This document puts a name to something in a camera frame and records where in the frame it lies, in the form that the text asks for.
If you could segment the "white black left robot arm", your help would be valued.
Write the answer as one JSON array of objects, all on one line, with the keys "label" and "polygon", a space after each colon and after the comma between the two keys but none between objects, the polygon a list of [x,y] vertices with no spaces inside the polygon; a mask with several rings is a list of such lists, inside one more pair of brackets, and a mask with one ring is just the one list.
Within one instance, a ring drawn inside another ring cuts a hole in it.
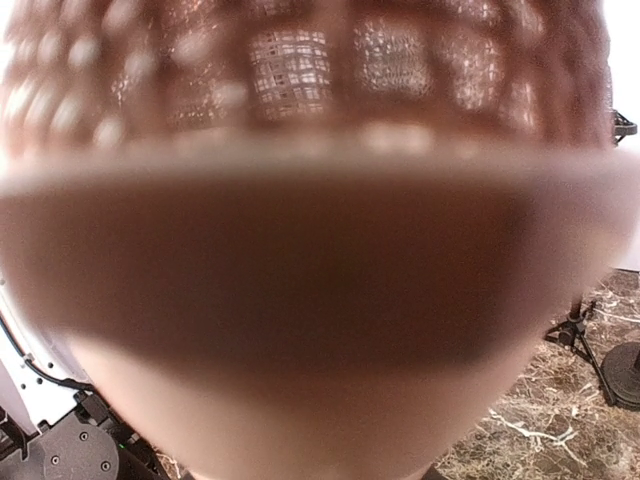
[{"label": "white black left robot arm", "polygon": [[164,479],[151,445],[105,401],[65,342],[1,288],[1,476]]}]

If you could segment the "pink microphone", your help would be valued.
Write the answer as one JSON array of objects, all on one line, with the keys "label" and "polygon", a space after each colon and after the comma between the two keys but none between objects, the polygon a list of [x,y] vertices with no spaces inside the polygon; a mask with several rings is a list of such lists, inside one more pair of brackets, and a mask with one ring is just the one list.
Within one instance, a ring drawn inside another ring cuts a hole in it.
[{"label": "pink microphone", "polygon": [[14,1],[1,277],[201,479],[408,479],[621,256],[599,1]]}]

